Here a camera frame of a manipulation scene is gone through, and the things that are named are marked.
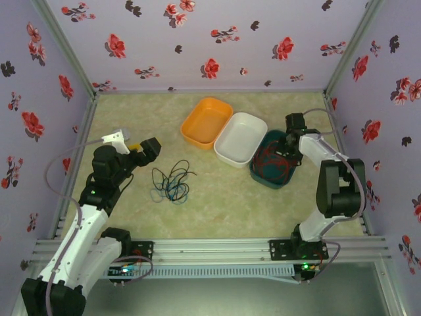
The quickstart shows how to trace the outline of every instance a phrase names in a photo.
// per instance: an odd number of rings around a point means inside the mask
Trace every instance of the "black cable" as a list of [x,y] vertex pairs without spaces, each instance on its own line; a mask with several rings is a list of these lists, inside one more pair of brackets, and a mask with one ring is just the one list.
[[130,179],[130,181],[129,181],[129,183],[127,183],[126,185],[125,185],[125,187],[121,190],[121,192],[120,192],[120,195],[121,194],[123,194],[123,192],[124,192],[124,190],[132,183],[132,181],[133,181],[133,178],[134,178],[134,174],[130,174],[130,176],[132,176],[131,177],[131,179]]
[[[187,163],[187,168],[181,168],[181,167],[177,168],[178,164],[182,162]],[[169,199],[170,201],[180,201],[182,198],[186,197],[190,191],[189,185],[182,182],[183,179],[186,178],[188,174],[194,174],[195,176],[197,176],[197,174],[194,173],[193,171],[189,171],[189,168],[190,168],[190,163],[185,159],[178,161],[171,168],[169,176],[165,175],[158,168],[153,168],[152,169],[152,182],[153,182],[154,187],[158,191],[164,192],[165,197]],[[154,171],[159,172],[161,174],[161,177],[162,177],[161,182],[157,183],[155,181]]]

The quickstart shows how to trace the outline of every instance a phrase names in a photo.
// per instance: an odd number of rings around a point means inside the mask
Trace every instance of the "marble-pattern floor mat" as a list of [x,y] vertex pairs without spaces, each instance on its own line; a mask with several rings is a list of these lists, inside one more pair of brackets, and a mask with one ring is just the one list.
[[[134,171],[134,180],[122,194],[107,225],[129,230],[132,238],[272,238],[289,236],[297,223],[315,208],[318,169],[306,157],[291,182],[272,190],[255,182],[248,168],[236,169],[217,159],[213,150],[204,151],[187,143],[180,127],[191,110],[204,97],[229,103],[234,112],[246,112],[264,120],[268,129],[285,130],[285,116],[315,107],[324,108],[321,93],[220,93],[220,94],[132,94],[102,95],[88,140],[128,128],[128,145],[157,137],[161,154],[154,163]],[[326,113],[306,115],[309,128],[332,129]],[[326,139],[334,146],[333,136]],[[86,178],[92,172],[93,151],[84,151],[73,197],[79,199]],[[151,171],[165,174],[180,159],[187,159],[191,171],[188,200],[174,205],[168,200],[155,203]],[[68,210],[64,232],[74,218]],[[339,223],[328,233],[334,236],[360,236],[358,221]]]

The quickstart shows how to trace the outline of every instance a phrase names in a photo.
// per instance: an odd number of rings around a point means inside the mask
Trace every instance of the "cable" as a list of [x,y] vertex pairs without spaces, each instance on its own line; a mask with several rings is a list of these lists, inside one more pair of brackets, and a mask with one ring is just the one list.
[[312,281],[314,279],[316,279],[319,275],[321,275],[332,264],[332,262],[334,262],[334,260],[336,259],[337,255],[339,255],[339,252],[341,251],[341,245],[339,243],[337,243],[337,242],[331,242],[331,241],[325,240],[325,239],[322,239],[322,242],[325,242],[327,244],[336,245],[337,246],[337,249],[336,249],[336,252],[335,252],[334,256],[329,260],[329,262],[324,266],[324,268],[322,270],[320,270],[320,272],[318,274],[316,274],[314,276],[314,278],[311,279]]
[[120,192],[120,195],[122,195],[123,194],[123,192],[124,192],[124,190],[132,183],[132,181],[133,181],[133,178],[134,178],[134,174],[130,174],[130,176],[132,176],[131,177],[131,179],[130,179],[130,181],[124,186],[124,188],[121,190],[121,192]]
[[[355,182],[357,183],[359,192],[360,192],[360,208],[358,210],[358,212],[355,213],[354,216],[348,218],[348,219],[338,219],[337,221],[332,223],[332,226],[336,223],[340,223],[340,222],[348,222],[348,221],[353,221],[355,219],[357,219],[358,217],[360,217],[362,215],[362,212],[364,211],[365,205],[366,205],[366,196],[364,194],[364,188],[362,187],[362,183],[360,178],[358,177],[358,175],[356,174],[356,172],[354,171],[354,169],[351,167],[351,165],[345,160],[345,158],[342,157],[342,154],[340,153],[336,153],[335,154],[336,157],[338,157],[342,163],[348,168],[348,171],[353,175]],[[323,230],[321,232],[321,236],[323,236],[327,230],[329,230],[332,226],[328,226],[325,230]],[[313,280],[318,277],[318,275],[320,275],[320,273],[322,273],[323,271],[325,271],[331,264],[332,262],[334,262],[334,260],[336,259],[337,255],[339,254],[339,252],[341,251],[341,245],[338,244],[337,242],[332,242],[332,241],[327,241],[322,239],[322,242],[325,242],[327,244],[333,244],[337,246],[337,250],[334,254],[334,256],[330,259],[330,261],[328,262],[328,264],[326,264],[326,266],[313,278]]]
[[[270,182],[275,182],[284,178],[281,184],[285,184],[289,180],[289,173],[291,168],[297,165],[296,161],[290,161],[285,157],[275,154],[278,140],[270,142],[266,146],[260,146],[253,157],[252,168],[255,174],[259,175],[262,179]],[[269,166],[276,167],[280,172],[280,176],[269,178],[264,175],[264,168]]]
[[[331,112],[329,112],[328,110],[323,109],[321,107],[317,107],[315,109],[307,110],[303,113],[303,115],[306,115],[307,113],[314,112],[314,111],[323,111],[323,112],[326,112],[330,117],[332,117]],[[334,129],[332,128],[332,130],[330,132],[323,132],[323,133],[320,133],[320,135],[327,136],[327,135],[332,135],[333,133],[334,133]]]
[[[186,162],[187,168],[177,168],[178,164]],[[151,198],[154,202],[159,203],[165,197],[169,199],[171,202],[177,202],[176,204],[182,204],[187,201],[187,195],[190,191],[190,187],[188,184],[184,183],[187,180],[188,174],[197,174],[193,171],[189,171],[190,163],[189,161],[182,159],[178,161],[170,171],[169,176],[166,176],[161,170],[158,168],[152,169],[152,183],[155,189],[151,190]],[[162,180],[160,182],[155,181],[154,172],[158,172],[161,174]],[[157,201],[153,199],[152,191],[158,192],[158,195],[161,197],[161,200]]]
[[330,112],[328,110],[323,109],[321,107],[317,107],[315,109],[310,109],[310,110],[307,110],[307,111],[303,112],[303,115],[306,115],[307,113],[314,112],[314,111],[323,111],[323,112],[326,112],[327,114],[330,114]]
[[143,278],[145,278],[145,277],[147,277],[148,275],[150,275],[152,272],[153,272],[153,263],[152,263],[152,260],[150,260],[148,257],[144,257],[144,256],[142,256],[142,255],[129,255],[129,256],[127,256],[127,257],[121,257],[121,258],[117,258],[117,259],[115,259],[114,261],[113,261],[113,263],[114,262],[120,262],[120,261],[125,261],[125,260],[127,260],[127,259],[142,259],[142,260],[145,260],[145,261],[147,261],[147,262],[149,262],[150,264],[151,264],[151,268],[144,274],[144,275],[141,275],[141,276],[139,276],[139,277],[137,277],[137,278],[133,278],[132,280],[130,280],[130,281],[128,281],[128,282],[125,282],[125,283],[115,283],[115,284],[119,284],[119,285],[122,285],[122,286],[124,286],[125,284],[127,284],[127,283],[131,283],[131,282],[135,282],[135,281],[139,281],[139,280],[141,280],[141,279],[143,279]]
[[54,267],[53,267],[53,270],[51,271],[51,276],[50,276],[50,279],[48,280],[48,284],[47,284],[47,289],[46,289],[46,291],[45,291],[45,307],[46,307],[46,309],[47,309],[47,315],[48,316],[53,316],[53,312],[52,312],[52,310],[51,310],[51,301],[50,301],[50,294],[51,294],[51,287],[52,287],[52,285],[53,285],[53,281],[54,281],[54,278],[55,278],[55,271],[59,268],[59,266],[60,266],[60,264],[61,264],[61,260],[63,259],[63,257],[64,257],[64,255],[66,254],[66,251],[67,251],[67,249],[70,247],[70,245],[71,245],[71,243],[73,242],[73,240],[75,239],[75,237],[76,237],[76,234],[78,233],[78,230],[79,230],[79,226],[80,226],[80,223],[82,222],[82,209],[80,208],[80,205],[79,205],[79,203],[73,198],[73,197],[71,197],[71,196],[66,196],[66,195],[64,195],[64,194],[61,194],[59,191],[56,191],[55,189],[53,189],[53,187],[50,185],[50,183],[48,182],[48,177],[47,177],[47,175],[48,175],[48,170],[50,169],[50,167],[51,167],[51,165],[58,159],[58,158],[60,158],[60,157],[62,157],[63,155],[65,155],[66,153],[68,153],[68,152],[70,152],[70,151],[73,151],[73,150],[75,150],[75,149],[77,149],[77,148],[80,148],[80,147],[85,147],[85,146],[87,146],[87,145],[91,145],[91,144],[96,144],[96,143],[99,143],[99,142],[102,142],[103,140],[102,139],[99,139],[99,140],[93,140],[93,141],[91,141],[91,142],[87,142],[87,143],[84,143],[84,144],[80,144],[80,145],[77,145],[77,146],[74,146],[74,147],[72,147],[72,148],[70,148],[70,149],[67,149],[65,152],[63,152],[63,153],[61,153],[60,155],[58,155],[58,156],[56,156],[56,157],[54,157],[52,160],[50,160],[50,162],[47,164],[47,166],[46,166],[46,168],[45,168],[45,171],[44,171],[44,182],[45,182],[45,184],[47,185],[47,187],[51,190],[51,191],[53,191],[54,193],[56,193],[59,197],[61,197],[61,198],[63,198],[63,199],[67,199],[67,200],[69,200],[69,201],[71,201],[71,202],[73,202],[74,204],[75,204],[75,206],[76,206],[76,209],[77,209],[77,218],[78,218],[78,220],[77,220],[77,224],[76,224],[76,227],[77,228],[75,228],[74,230],[73,230],[73,233],[72,233],[72,235],[70,236],[70,238],[69,238],[69,240],[67,241],[67,243],[66,243],[66,245],[64,246],[64,248],[63,248],[63,250],[61,251],[61,253],[60,253],[60,255],[59,255],[59,257],[57,258],[57,260],[56,260],[56,262],[55,262],[55,264],[54,264]]
[[322,256],[322,254],[320,253],[320,252],[318,252],[318,251],[314,251],[314,253],[316,254],[316,255],[318,255],[318,258],[320,259],[320,263],[317,265],[318,267],[321,267],[322,266],[322,264],[323,264],[323,256]]

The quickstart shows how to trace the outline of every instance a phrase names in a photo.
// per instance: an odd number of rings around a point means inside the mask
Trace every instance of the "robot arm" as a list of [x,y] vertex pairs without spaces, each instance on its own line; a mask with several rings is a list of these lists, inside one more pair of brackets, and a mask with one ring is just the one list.
[[343,160],[353,168],[361,183],[365,183],[364,163],[339,153],[319,131],[308,129],[302,113],[286,116],[286,124],[287,137],[279,141],[276,153],[298,161],[298,165],[305,155],[320,170],[317,207],[307,220],[296,227],[291,239],[295,239],[296,244],[319,242],[331,227],[339,221],[351,219],[360,208],[357,182]]
[[[103,272],[116,258],[129,254],[131,239],[125,230],[108,228],[96,245],[92,246],[92,243],[122,193],[120,185],[136,167],[154,161],[161,145],[156,138],[151,138],[140,143],[143,151],[129,150],[121,131],[102,139],[103,143],[111,142],[112,145],[102,145],[93,154],[93,173],[88,176],[79,200],[82,220],[78,221],[76,214],[48,265],[36,280],[28,278],[22,285],[22,297],[29,315],[46,315],[45,295],[52,275],[49,299],[54,315],[82,315],[86,297]],[[60,265],[55,268],[66,247]]]

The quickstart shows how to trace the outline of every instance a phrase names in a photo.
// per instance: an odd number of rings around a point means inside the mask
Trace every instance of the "floral wallpaper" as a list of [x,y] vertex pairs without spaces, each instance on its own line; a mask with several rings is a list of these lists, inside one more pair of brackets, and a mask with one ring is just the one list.
[[[85,11],[72,8],[69,20]],[[36,240],[53,224],[45,166],[76,143],[88,96],[30,2],[2,3],[0,38],[0,305],[10,315]],[[72,167],[63,159],[49,172],[58,190]]]
[[[367,4],[367,0],[47,2],[98,92],[321,90]],[[357,62],[356,80],[365,63],[364,58]],[[105,82],[110,88],[101,85]]]
[[421,311],[420,10],[418,0],[386,1],[332,93],[346,152],[365,162],[365,212],[387,238],[408,315]]

